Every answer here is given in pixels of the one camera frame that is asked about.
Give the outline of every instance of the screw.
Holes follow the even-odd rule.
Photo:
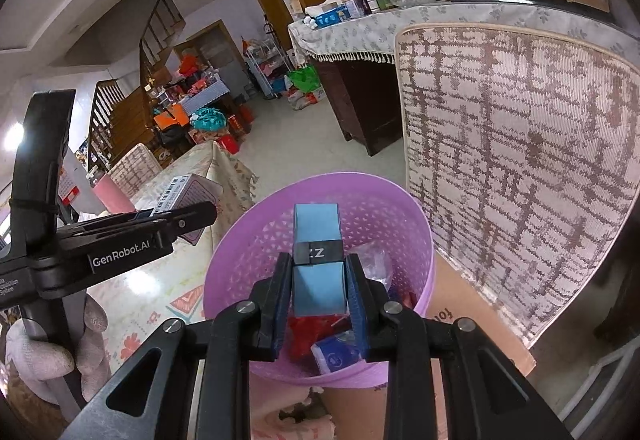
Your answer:
[[[182,321],[180,321],[180,319],[169,319],[162,323],[162,330],[168,334],[177,332],[180,328],[182,328]]]
[[[391,315],[399,314],[402,311],[402,305],[396,301],[386,302],[382,309]]]
[[[473,319],[469,319],[469,317],[462,317],[458,321],[458,328],[463,332],[472,332],[476,329],[476,322]]]
[[[255,303],[253,301],[240,301],[236,305],[236,310],[241,314],[250,314],[255,310]]]

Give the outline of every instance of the teal bag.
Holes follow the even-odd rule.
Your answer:
[[[226,125],[225,116],[215,107],[201,107],[194,115],[197,118],[191,120],[191,126],[198,131],[217,131]]]

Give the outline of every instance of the pink basket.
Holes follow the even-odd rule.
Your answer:
[[[216,249],[204,285],[207,319],[246,299],[259,279],[271,275],[280,251],[292,250],[296,203],[338,203],[345,251],[373,239],[391,255],[393,285],[418,297],[424,315],[434,286],[431,229],[418,203],[401,187],[364,173],[331,173],[273,193],[245,213]],[[310,376],[289,361],[286,346],[273,363],[252,362],[252,372],[296,386],[372,388],[387,379],[386,362],[361,361],[329,375]]]

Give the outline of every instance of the patterned rug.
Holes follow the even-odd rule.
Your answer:
[[[407,184],[436,247],[531,346],[591,279],[640,182],[640,73],[557,34],[396,38]]]

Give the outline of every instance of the gloved hand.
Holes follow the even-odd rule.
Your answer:
[[[111,377],[102,339],[102,332],[107,329],[107,314],[89,295],[84,306],[84,324],[86,330],[74,360],[62,346],[30,339],[20,319],[6,335],[6,362],[13,360],[20,379],[33,393],[51,404],[57,404],[57,401],[45,381],[71,373],[77,365],[82,374],[82,396],[89,401]]]

